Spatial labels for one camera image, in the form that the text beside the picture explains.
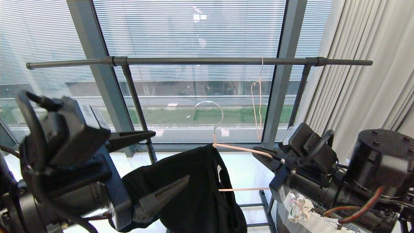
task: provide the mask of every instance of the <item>metal hook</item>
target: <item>metal hook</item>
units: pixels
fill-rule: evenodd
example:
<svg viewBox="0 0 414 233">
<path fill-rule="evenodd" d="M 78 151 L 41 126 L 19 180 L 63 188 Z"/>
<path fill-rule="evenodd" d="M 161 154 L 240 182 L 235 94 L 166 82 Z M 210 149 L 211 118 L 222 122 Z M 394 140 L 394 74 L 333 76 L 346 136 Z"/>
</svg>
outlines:
<svg viewBox="0 0 414 233">
<path fill-rule="evenodd" d="M 198 106 L 202 105 L 202 104 L 214 104 L 214 105 L 216 105 L 217 107 L 220 108 L 220 111 L 221 111 L 221 120 L 214 126 L 214 129 L 213 129 L 213 136 L 215 138 L 215 136 L 216 136 L 216 129 L 223 122 L 223 119 L 224 119 L 224 111 L 223 111 L 223 108 L 219 104 L 217 104 L 216 102 L 213 102 L 213 101 L 203 101 L 203 102 L 200 102 L 200 103 L 198 103 L 198 104 L 196 104 L 194 106 L 193 110 L 191 111 L 191 114 L 189 116 L 187 116 L 187 119 L 189 119 L 194 114 L 195 109 Z"/>
</svg>

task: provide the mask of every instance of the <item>black fabric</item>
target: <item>black fabric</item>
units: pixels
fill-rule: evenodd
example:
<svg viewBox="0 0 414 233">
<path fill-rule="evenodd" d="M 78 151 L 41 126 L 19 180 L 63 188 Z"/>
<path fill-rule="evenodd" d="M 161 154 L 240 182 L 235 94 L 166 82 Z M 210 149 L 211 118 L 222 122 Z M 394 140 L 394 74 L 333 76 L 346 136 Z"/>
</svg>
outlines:
<svg viewBox="0 0 414 233">
<path fill-rule="evenodd" d="M 221 167 L 220 182 L 218 166 Z M 212 144 L 182 152 L 140 167 L 122 178 L 134 204 L 141 197 L 190 175 L 187 187 L 175 196 L 157 218 L 173 233 L 246 233 L 243 212 L 236 203 L 230 177 L 219 152 Z M 132 223 L 122 232 L 146 228 Z"/>
</svg>

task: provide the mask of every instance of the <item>screw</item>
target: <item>screw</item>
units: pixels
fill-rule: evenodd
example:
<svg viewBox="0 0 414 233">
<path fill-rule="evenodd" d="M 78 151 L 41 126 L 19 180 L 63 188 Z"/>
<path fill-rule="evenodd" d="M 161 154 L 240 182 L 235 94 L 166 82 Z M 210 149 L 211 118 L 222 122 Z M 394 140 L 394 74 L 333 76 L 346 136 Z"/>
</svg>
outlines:
<svg viewBox="0 0 414 233">
<path fill-rule="evenodd" d="M 18 196 L 23 196 L 23 194 L 25 193 L 26 191 L 24 190 L 24 188 L 20 188 L 18 191 L 17 191 L 17 195 Z"/>
</svg>

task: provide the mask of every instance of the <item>curtain fold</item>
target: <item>curtain fold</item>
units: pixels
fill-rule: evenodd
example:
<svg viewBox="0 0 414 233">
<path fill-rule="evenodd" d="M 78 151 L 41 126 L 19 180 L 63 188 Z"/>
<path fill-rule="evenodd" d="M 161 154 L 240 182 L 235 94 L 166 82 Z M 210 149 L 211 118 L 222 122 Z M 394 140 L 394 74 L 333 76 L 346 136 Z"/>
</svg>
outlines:
<svg viewBox="0 0 414 233">
<path fill-rule="evenodd" d="M 318 134 L 335 130 L 333 147 L 345 163 L 360 131 L 398 131 L 413 105 L 414 1 L 334 3 L 319 55 L 373 65 L 316 68 L 296 122 Z"/>
</svg>

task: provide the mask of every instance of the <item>black clothing rack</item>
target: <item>black clothing rack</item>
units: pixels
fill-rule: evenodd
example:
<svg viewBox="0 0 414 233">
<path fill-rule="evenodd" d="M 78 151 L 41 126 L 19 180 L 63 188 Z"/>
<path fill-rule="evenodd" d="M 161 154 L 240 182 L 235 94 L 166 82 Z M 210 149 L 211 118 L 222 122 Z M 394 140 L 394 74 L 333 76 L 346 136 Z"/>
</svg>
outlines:
<svg viewBox="0 0 414 233">
<path fill-rule="evenodd" d="M 69 66 L 90 66 L 90 65 L 105 65 L 105 66 L 121 66 L 127 85 L 131 93 L 135 108 L 140 119 L 143 130 L 148 130 L 145 117 L 142 112 L 141 104 L 138 99 L 137 90 L 135 89 L 132 80 L 131 70 L 129 65 L 303 65 L 303 72 L 298 88 L 298 94 L 295 98 L 292 114 L 289 120 L 288 127 L 294 124 L 296 112 L 301 102 L 302 94 L 305 89 L 306 80 L 312 66 L 325 65 L 357 65 L 370 66 L 372 61 L 367 60 L 344 60 L 344 59 L 327 59 L 323 57 L 310 58 L 129 58 L 121 56 L 109 56 L 102 59 L 84 59 L 84 60 L 70 60 L 70 61 L 51 61 L 51 62 L 32 62 L 27 63 L 26 67 L 30 70 L 38 68 L 51 67 L 69 67 Z M 145 143 L 151 163 L 157 161 L 152 141 L 149 138 Z M 273 197 L 270 199 L 270 205 L 267 204 L 265 192 L 259 190 L 259 195 L 262 203 L 258 204 L 242 204 L 240 207 L 263 206 L 266 214 L 267 223 L 248 224 L 248 227 L 255 226 L 269 226 L 271 233 L 276 233 L 276 227 L 271 215 L 272 205 L 274 203 Z"/>
</svg>

